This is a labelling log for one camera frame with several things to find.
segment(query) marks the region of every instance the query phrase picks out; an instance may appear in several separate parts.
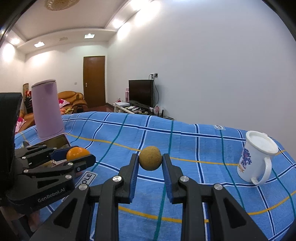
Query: orange ball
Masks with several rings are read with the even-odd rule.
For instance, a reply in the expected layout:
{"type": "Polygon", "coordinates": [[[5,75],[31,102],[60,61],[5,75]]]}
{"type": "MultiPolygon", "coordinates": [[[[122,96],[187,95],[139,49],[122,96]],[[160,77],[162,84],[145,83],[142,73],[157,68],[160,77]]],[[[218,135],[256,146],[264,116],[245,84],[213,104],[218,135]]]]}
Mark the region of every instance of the orange ball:
{"type": "Polygon", "coordinates": [[[67,161],[72,161],[74,159],[87,156],[89,154],[90,154],[90,152],[85,148],[73,147],[67,152],[66,158],[67,158],[67,161]]]}

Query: cable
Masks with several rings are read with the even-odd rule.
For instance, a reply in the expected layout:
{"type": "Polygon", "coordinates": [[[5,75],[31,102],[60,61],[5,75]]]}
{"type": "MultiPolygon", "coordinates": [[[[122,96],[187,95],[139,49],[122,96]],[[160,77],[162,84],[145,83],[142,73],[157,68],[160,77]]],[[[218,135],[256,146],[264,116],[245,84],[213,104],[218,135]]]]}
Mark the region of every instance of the cable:
{"type": "Polygon", "coordinates": [[[154,86],[155,86],[155,89],[156,89],[156,92],[157,92],[157,102],[156,102],[156,104],[153,107],[155,107],[158,104],[158,102],[159,102],[159,92],[158,92],[158,89],[156,87],[156,84],[155,84],[155,81],[154,80],[155,80],[155,78],[153,78],[153,83],[154,83],[154,86]]]}

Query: mug lid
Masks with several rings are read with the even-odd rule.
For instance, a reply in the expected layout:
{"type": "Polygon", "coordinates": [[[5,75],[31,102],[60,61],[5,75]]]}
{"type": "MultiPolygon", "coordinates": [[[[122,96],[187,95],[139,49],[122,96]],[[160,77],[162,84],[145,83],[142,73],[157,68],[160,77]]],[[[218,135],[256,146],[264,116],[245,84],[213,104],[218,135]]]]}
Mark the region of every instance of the mug lid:
{"type": "Polygon", "coordinates": [[[274,155],[279,151],[277,144],[265,133],[248,131],[246,133],[246,139],[256,149],[267,154],[274,155]]]}

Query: floor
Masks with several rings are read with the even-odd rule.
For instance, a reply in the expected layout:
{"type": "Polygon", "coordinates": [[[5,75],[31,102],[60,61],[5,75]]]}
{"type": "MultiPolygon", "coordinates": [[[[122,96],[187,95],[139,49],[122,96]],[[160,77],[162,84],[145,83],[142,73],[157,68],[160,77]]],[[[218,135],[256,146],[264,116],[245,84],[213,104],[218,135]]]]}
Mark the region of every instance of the floor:
{"type": "Polygon", "coordinates": [[[99,107],[88,108],[85,112],[88,112],[88,111],[113,112],[114,108],[112,108],[109,105],[103,105],[103,106],[99,106],[99,107]]]}

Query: white mug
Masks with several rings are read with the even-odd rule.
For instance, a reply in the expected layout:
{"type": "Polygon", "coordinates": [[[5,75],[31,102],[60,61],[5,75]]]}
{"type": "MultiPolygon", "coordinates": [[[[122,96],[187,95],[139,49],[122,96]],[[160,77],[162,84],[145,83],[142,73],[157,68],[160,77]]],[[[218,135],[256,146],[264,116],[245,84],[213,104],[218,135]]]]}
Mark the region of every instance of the white mug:
{"type": "Polygon", "coordinates": [[[277,144],[268,135],[248,131],[242,156],[237,165],[238,175],[246,182],[255,185],[264,184],[271,173],[271,159],[277,152],[277,144]]]}

